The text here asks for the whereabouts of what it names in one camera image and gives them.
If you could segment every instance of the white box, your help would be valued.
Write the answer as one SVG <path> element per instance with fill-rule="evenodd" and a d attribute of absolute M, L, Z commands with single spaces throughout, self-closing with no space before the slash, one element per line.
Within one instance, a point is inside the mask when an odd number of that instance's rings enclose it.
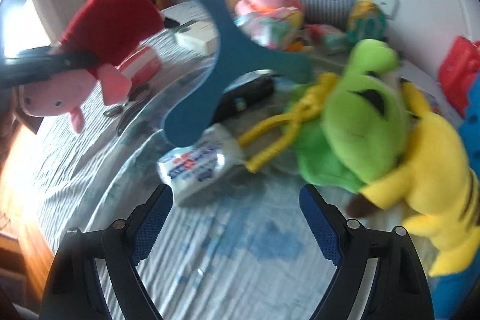
<path fill-rule="evenodd" d="M 198 21 L 181 28 L 175 33 L 175 39 L 179 45 L 208 56 L 217 48 L 218 32 L 213 22 Z"/>

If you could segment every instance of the bed sheet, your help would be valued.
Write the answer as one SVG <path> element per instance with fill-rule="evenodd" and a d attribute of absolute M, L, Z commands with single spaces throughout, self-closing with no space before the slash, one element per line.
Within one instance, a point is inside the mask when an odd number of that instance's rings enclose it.
<path fill-rule="evenodd" d="M 202 16 L 193 4 L 186 12 L 166 14 L 185 22 Z M 170 74 L 156 84 L 159 92 L 127 127 L 114 137 L 115 122 L 104 119 L 99 90 L 83 109 L 85 133 L 75 136 L 65 118 L 46 119 L 31 186 L 37 193 L 37 216 L 55 251 L 65 230 L 106 228 L 145 202 L 159 183 L 155 162 L 168 145 L 159 128 L 163 115 L 202 78 L 209 59 L 190 60 L 166 33 L 150 42 Z M 179 75 L 189 74 L 181 79 Z M 225 123 L 235 135 L 280 111 L 289 84 L 280 79 L 274 97 L 240 118 Z M 269 143 L 251 146 L 247 154 Z M 165 319 L 307 319 L 328 287 L 335 268 L 326 260 L 298 205 L 304 181 L 291 151 L 256 175 L 236 167 L 182 207 L 174 206 L 148 259 L 137 270 Z M 343 210 L 351 195 L 339 188 L 320 188 L 327 202 Z M 401 206 L 362 221 L 390 230 L 402 216 Z M 427 267 L 434 255 L 426 240 L 416 247 Z M 113 319 L 123 318 L 103 261 L 97 262 Z M 374 264 L 369 263 L 351 319 L 359 318 L 369 293 Z"/>

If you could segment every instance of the white packet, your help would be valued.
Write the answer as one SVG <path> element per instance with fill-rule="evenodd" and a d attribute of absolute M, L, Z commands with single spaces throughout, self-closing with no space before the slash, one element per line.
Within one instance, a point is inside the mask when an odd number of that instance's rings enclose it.
<path fill-rule="evenodd" d="M 214 124 L 194 145 L 166 153 L 158 160 L 157 169 L 160 179 L 172 189 L 173 202 L 179 205 L 243 162 L 236 139 L 223 125 Z"/>

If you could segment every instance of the brown stripe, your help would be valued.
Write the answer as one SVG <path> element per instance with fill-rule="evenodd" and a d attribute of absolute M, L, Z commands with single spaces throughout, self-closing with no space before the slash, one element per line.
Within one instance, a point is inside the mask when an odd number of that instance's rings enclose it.
<path fill-rule="evenodd" d="M 469 192 L 469 200 L 466 202 L 465 209 L 463 210 L 462 214 L 460 215 L 460 221 L 463 220 L 465 217 L 467 211 L 469 210 L 470 203 L 472 202 L 472 197 L 473 197 L 473 183 L 475 181 L 473 180 L 473 174 L 472 170 L 470 169 L 470 192 Z"/>
<path fill-rule="evenodd" d="M 477 206 L 474 212 L 472 213 L 472 215 L 470 216 L 470 220 L 466 226 L 466 230 L 469 231 L 474 225 L 478 225 L 479 218 L 480 218 L 480 205 L 478 204 L 478 200 L 477 200 Z"/>

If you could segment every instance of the green plush toy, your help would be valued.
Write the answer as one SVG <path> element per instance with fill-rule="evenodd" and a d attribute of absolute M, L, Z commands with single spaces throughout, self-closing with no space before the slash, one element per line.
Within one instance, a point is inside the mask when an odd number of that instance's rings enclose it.
<path fill-rule="evenodd" d="M 353 48 L 321 117 L 304 123 L 294 143 L 306 181 L 357 192 L 397 166 L 408 118 L 400 92 L 382 77 L 398 66 L 397 53 L 381 41 Z"/>

